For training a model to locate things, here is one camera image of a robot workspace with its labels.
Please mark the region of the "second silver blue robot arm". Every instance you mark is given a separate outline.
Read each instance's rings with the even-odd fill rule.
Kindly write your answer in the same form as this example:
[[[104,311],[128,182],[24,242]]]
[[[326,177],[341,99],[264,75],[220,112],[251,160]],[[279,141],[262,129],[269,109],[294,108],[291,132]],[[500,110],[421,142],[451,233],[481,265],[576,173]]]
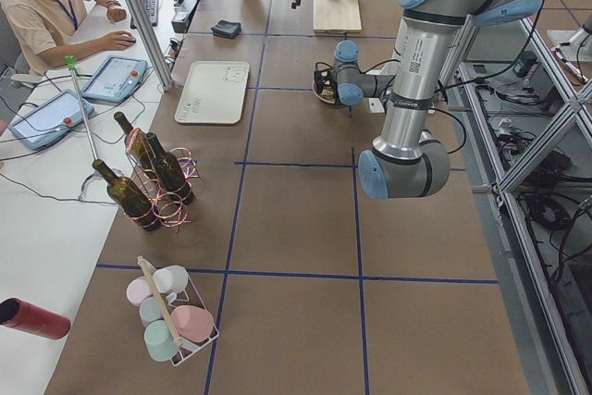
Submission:
[[[443,144],[425,128],[438,78],[458,30],[499,25],[535,14],[544,0],[398,0],[406,26],[401,62],[386,79],[382,132],[361,152],[364,192],[374,199],[424,197],[440,191],[450,174]]]

